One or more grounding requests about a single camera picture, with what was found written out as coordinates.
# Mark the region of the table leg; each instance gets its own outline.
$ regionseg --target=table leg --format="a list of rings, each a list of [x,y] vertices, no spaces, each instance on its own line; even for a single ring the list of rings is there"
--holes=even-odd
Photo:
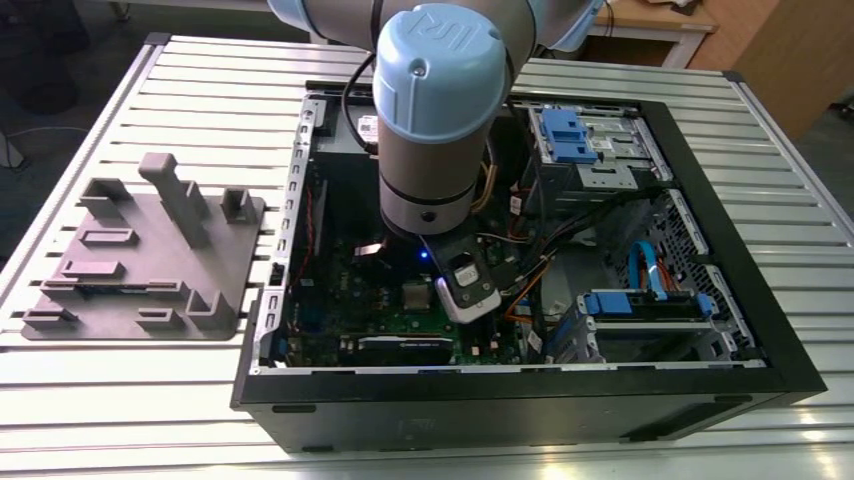
[[[699,49],[700,43],[703,43],[703,38],[705,38],[704,32],[681,33],[681,37],[672,46],[661,67],[685,68],[691,62],[691,58],[693,58],[696,50]]]
[[[112,14],[116,17],[117,22],[126,22],[130,20],[130,4],[124,2],[109,2],[109,8],[112,9]]]

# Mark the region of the robot logo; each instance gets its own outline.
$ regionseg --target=robot logo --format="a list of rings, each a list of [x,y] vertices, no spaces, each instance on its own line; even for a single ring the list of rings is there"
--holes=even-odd
[[[424,12],[412,24],[410,33],[425,39],[444,43],[448,50],[462,50],[478,27],[462,25],[456,20],[442,20]]]

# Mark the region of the white label sticker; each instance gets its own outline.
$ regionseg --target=white label sticker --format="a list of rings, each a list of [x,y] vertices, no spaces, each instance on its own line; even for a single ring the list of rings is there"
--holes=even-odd
[[[521,198],[509,197],[509,213],[513,215],[521,215]]]
[[[365,115],[358,119],[358,135],[368,143],[378,142],[378,127],[376,115]]]
[[[473,265],[466,265],[453,270],[453,276],[456,277],[456,283],[458,283],[460,287],[466,287],[480,278],[477,268]]]
[[[533,333],[533,330],[528,333],[528,344],[531,345],[531,348],[536,350],[536,353],[543,349],[543,340],[539,338],[539,335]]]

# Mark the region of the floor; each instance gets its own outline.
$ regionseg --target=floor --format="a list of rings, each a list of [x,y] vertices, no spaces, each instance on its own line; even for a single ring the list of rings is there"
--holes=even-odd
[[[6,133],[34,127],[62,126],[86,129],[100,113],[124,75],[148,32],[306,41],[308,35],[260,12],[200,10],[133,5],[130,21],[117,23],[106,3],[77,1],[92,40],[90,47],[66,57],[77,81],[77,106],[58,115],[35,116],[22,111],[0,92],[0,127]],[[73,130],[38,131],[15,137],[13,144],[27,157],[27,168],[13,173],[0,169],[0,266],[11,254],[26,227],[62,174],[84,134]],[[854,214],[854,123],[828,112],[797,142],[839,203]]]

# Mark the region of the black computer case frame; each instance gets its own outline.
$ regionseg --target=black computer case frame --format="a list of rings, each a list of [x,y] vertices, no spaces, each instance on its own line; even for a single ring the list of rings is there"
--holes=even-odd
[[[340,86],[325,88],[340,92]],[[667,106],[535,98],[631,105],[640,111],[767,368],[564,372],[531,366],[512,374],[252,375],[252,315],[232,408],[250,414],[286,451],[671,440],[749,409],[788,405],[825,390]]]

